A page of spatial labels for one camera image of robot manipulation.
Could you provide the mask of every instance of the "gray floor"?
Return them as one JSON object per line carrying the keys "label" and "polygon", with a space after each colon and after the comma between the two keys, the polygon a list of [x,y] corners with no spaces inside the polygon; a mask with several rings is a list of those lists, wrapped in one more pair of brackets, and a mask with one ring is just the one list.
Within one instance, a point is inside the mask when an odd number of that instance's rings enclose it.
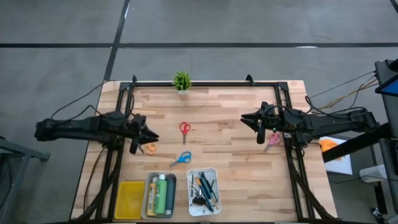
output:
{"label": "gray floor", "polygon": [[[0,1],[0,42],[112,42],[123,0]],[[121,42],[394,42],[398,14],[388,0],[132,1]],[[308,95],[374,70],[376,60],[397,58],[395,48],[356,49],[119,49],[111,78],[170,80],[188,70],[195,80],[304,80]],[[37,142],[34,124],[86,93],[104,76],[110,49],[0,49],[0,135],[51,152],[33,161],[12,216],[13,223],[68,219],[87,142]],[[367,77],[314,98],[316,105],[350,92]],[[99,91],[57,115],[67,118]],[[334,110],[351,105],[352,98]],[[361,92],[356,105],[386,122],[381,97]],[[368,151],[353,154],[353,169],[371,165]],[[330,181],[342,177],[330,175]],[[373,187],[331,184],[340,218],[374,222]]]}

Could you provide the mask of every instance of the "green bottle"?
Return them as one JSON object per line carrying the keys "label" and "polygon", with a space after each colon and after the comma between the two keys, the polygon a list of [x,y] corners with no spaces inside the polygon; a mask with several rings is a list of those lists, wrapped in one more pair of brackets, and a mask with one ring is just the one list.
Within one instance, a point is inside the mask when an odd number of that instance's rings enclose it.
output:
{"label": "green bottle", "polygon": [[164,174],[159,175],[159,180],[156,182],[156,194],[155,194],[155,213],[164,214],[166,210],[166,193],[167,193],[167,181]]}

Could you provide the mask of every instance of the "wooden tabletop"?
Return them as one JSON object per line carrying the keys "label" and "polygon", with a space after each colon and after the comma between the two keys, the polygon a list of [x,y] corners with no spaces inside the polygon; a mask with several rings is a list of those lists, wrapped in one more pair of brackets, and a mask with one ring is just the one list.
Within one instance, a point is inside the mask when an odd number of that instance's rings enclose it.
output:
{"label": "wooden tabletop", "polygon": [[[308,110],[304,82],[287,82],[293,107]],[[119,82],[104,85],[99,112],[115,109],[118,90]],[[256,144],[254,131],[239,120],[241,114],[257,111],[262,101],[275,104],[273,87],[193,87],[187,96],[177,95],[172,87],[139,87],[134,88],[134,96],[133,112],[146,115],[148,127],[160,138],[153,156],[145,156],[140,151],[136,155],[130,154],[130,141],[126,140],[119,181],[145,181],[150,172],[174,173],[177,193],[172,222],[297,221],[283,143],[264,152],[271,132],[266,132],[265,144]],[[186,145],[182,144],[179,129],[182,121],[192,127]],[[100,151],[100,144],[89,143],[71,218],[83,213],[84,192]],[[192,152],[192,161],[169,168],[183,151]],[[100,189],[105,157],[106,150],[91,181],[87,204]],[[312,192],[326,210],[336,216],[317,145],[311,144],[305,149],[304,161]],[[189,169],[206,167],[217,170],[222,211],[217,215],[192,217],[188,212],[186,173]],[[108,211],[109,193],[110,190],[105,198],[103,215]],[[305,208],[304,196],[302,191],[300,193]]]}

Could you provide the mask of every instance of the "yellow tray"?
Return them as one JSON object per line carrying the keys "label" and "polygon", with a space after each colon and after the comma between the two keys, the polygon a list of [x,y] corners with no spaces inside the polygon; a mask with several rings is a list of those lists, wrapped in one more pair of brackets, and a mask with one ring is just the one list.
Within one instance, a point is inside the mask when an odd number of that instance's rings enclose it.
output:
{"label": "yellow tray", "polygon": [[143,197],[143,182],[121,182],[114,213],[115,219],[140,219]]}

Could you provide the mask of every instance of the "pink scissors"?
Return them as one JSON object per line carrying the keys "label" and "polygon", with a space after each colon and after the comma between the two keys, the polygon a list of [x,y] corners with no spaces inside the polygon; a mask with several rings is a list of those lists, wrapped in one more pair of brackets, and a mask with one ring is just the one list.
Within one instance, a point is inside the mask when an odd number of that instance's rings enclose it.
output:
{"label": "pink scissors", "polygon": [[180,129],[183,134],[182,144],[185,144],[185,141],[187,140],[187,133],[189,132],[189,130],[191,130],[191,126],[187,122],[182,122],[180,125]]}

